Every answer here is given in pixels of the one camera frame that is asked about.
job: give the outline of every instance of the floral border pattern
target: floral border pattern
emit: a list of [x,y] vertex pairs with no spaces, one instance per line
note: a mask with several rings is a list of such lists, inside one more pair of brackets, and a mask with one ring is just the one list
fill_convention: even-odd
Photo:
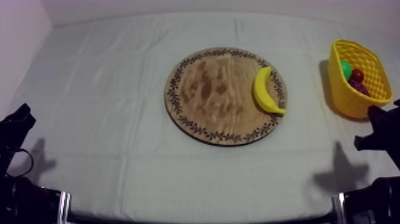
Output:
[[[167,91],[168,100],[172,104],[171,110],[178,115],[177,121],[180,122],[182,126],[186,126],[193,134],[203,135],[209,141],[212,140],[219,140],[219,141],[232,141],[234,143],[247,143],[252,142],[254,140],[259,139],[271,132],[271,130],[278,125],[278,117],[283,117],[280,114],[272,114],[271,115],[271,122],[264,123],[261,127],[256,128],[253,130],[252,133],[247,133],[246,135],[235,135],[231,133],[218,133],[218,132],[209,132],[207,128],[200,127],[196,122],[189,120],[186,116],[182,115],[182,106],[180,105],[180,98],[179,95],[176,94],[178,84],[180,82],[180,77],[183,73],[183,70],[189,65],[193,64],[195,61],[200,60],[204,57],[211,57],[211,56],[222,56],[225,54],[230,54],[231,56],[239,56],[242,58],[250,58],[257,60],[257,63],[261,67],[268,67],[268,63],[266,60],[262,58],[258,58],[255,54],[251,54],[249,52],[243,52],[241,50],[236,49],[218,49],[214,51],[207,51],[204,53],[195,54],[194,56],[183,60],[179,67],[175,70],[173,78],[170,80],[169,88]],[[274,89],[277,92],[277,97],[279,99],[278,106],[280,108],[285,108],[286,95],[283,91],[283,84],[278,79],[276,72],[272,72],[271,74],[272,81],[274,82]]]

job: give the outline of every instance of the red fruit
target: red fruit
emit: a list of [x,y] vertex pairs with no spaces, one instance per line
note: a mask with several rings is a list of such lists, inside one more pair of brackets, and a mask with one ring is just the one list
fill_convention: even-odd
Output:
[[368,92],[367,88],[360,82],[356,82],[354,79],[349,79],[349,84],[358,92],[366,95],[366,96],[371,96],[370,93]]
[[361,83],[364,80],[364,74],[360,69],[353,69],[350,79]]

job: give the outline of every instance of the toy banana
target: toy banana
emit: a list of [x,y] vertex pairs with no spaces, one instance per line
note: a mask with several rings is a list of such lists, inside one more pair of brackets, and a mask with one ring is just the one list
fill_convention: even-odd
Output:
[[271,74],[271,67],[262,68],[254,80],[253,93],[254,98],[260,107],[269,113],[285,114],[286,110],[279,108],[270,94],[267,92],[265,84]]

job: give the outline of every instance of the wood grain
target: wood grain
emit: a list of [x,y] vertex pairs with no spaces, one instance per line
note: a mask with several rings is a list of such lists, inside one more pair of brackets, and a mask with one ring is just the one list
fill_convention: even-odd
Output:
[[[183,59],[164,90],[167,111],[181,130],[202,142],[235,146],[257,141],[274,130],[282,117],[266,113],[252,95],[253,81],[265,59],[236,48],[210,48]],[[266,83],[280,108],[287,92],[272,67]]]

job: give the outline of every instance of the white wall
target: white wall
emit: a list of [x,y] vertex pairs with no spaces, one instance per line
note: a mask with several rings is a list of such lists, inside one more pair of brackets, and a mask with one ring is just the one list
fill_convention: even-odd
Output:
[[329,20],[400,35],[399,0],[42,0],[54,24],[178,11],[240,11]]
[[0,120],[51,29],[40,0],[0,0]]

